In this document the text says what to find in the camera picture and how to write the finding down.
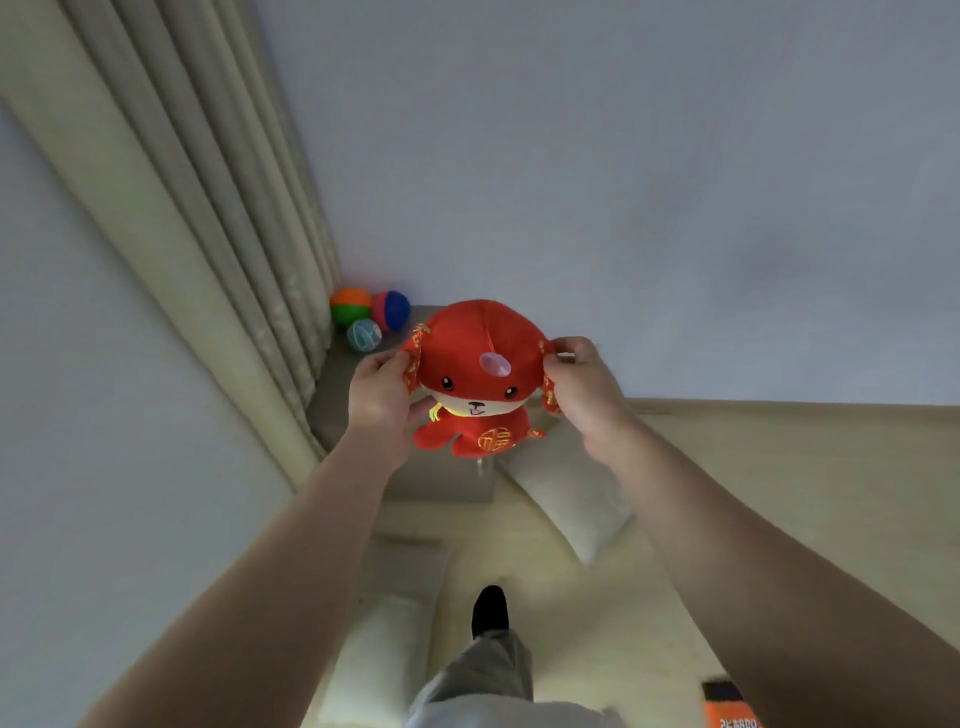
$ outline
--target pillow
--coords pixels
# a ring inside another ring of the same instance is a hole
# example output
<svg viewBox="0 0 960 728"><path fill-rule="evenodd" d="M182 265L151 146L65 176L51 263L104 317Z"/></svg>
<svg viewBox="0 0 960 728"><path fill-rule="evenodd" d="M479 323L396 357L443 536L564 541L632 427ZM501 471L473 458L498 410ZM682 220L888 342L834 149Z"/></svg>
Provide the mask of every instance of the pillow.
<svg viewBox="0 0 960 728"><path fill-rule="evenodd" d="M401 728L426 683L433 613L449 549L371 541L354 616L316 713L321 724Z"/></svg>
<svg viewBox="0 0 960 728"><path fill-rule="evenodd" d="M563 420L546 437L500 456L500 467L543 509L590 565L633 509L610 470L587 455L576 427Z"/></svg>

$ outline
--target red plush toy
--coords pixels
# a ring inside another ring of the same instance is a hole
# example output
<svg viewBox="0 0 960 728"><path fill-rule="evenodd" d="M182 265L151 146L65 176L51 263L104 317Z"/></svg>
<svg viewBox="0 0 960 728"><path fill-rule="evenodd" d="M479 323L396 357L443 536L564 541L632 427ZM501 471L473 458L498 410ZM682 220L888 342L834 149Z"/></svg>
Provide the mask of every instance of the red plush toy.
<svg viewBox="0 0 960 728"><path fill-rule="evenodd" d="M543 406L556 412L553 382L543 374L550 342L503 303L462 301L438 311L403 345L411 393L422 385L437 400L431 422L414 433L421 449L453 442L453 454L483 457L515 446L530 429L523 404L543 387Z"/></svg>

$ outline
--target hand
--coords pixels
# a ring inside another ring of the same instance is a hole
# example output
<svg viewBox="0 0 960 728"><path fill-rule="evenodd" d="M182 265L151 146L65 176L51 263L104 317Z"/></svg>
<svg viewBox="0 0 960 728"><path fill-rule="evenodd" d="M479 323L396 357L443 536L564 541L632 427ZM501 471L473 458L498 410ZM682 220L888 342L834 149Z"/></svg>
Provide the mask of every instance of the hand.
<svg viewBox="0 0 960 728"><path fill-rule="evenodd" d="M604 364L593 342L583 336L555 339L557 353L543 359L543 370L556 384L557 404L570 423L584 436L587 452L607 463L619 435L637 426L637 418Z"/></svg>
<svg viewBox="0 0 960 728"><path fill-rule="evenodd" d="M408 425L435 404L432 397L410 403L403 382L409 363L405 351L371 354L360 361L350 380L347 433L362 436L385 456L392 470L410 454Z"/></svg>

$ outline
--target foot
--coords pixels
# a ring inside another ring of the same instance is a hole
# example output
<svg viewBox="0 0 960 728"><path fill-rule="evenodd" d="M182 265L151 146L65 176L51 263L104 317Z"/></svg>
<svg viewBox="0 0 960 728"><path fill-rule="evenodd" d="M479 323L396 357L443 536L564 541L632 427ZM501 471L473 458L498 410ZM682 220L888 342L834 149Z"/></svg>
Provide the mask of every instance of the foot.
<svg viewBox="0 0 960 728"><path fill-rule="evenodd" d="M510 629L510 618L507 615L507 597L503 590L495 584L484 587L473 604L473 619L470 621L470 631L473 638L497 629Z"/></svg>

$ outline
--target curtain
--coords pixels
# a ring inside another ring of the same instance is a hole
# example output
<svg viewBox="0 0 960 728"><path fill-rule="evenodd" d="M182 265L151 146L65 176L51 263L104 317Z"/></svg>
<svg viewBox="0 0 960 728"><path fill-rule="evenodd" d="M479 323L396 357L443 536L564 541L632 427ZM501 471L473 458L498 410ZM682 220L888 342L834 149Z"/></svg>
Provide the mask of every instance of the curtain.
<svg viewBox="0 0 960 728"><path fill-rule="evenodd" d="M239 0L7 0L0 92L295 484L336 254Z"/></svg>

